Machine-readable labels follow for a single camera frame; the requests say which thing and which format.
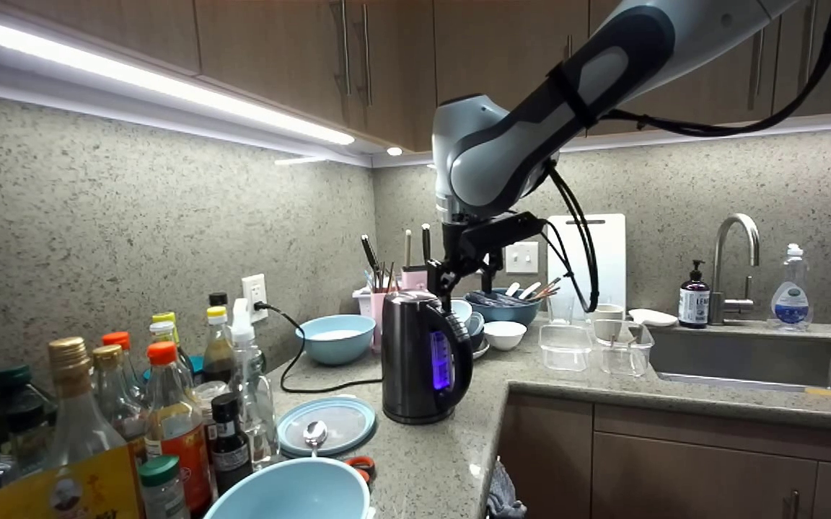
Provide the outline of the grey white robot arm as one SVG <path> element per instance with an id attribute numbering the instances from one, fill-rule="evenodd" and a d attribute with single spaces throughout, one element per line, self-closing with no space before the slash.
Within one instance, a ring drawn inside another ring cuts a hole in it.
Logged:
<path id="1" fill-rule="evenodd" d="M 604 117 L 638 120 L 682 135 L 739 135 L 769 130 L 806 104 L 831 65 L 831 12 L 808 84 L 780 112 L 716 127 L 626 112 L 718 55 L 750 41 L 799 0 L 622 0 L 599 31 L 515 110 L 488 96 L 462 96 L 436 107 L 434 171 L 446 260 L 430 264 L 428 287 L 449 302 L 466 274 L 542 223 L 515 204 L 555 172 L 555 152 Z"/>

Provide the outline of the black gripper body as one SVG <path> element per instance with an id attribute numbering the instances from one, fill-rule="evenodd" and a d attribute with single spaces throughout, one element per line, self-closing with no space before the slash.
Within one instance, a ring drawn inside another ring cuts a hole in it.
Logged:
<path id="1" fill-rule="evenodd" d="M 505 246 L 522 241 L 539 231 L 542 220 L 535 214 L 502 214 L 492 223 L 446 223 L 446 257 L 428 264 L 428 292 L 441 302 L 451 302 L 460 279 L 475 274 L 488 253 L 498 253 Z"/>

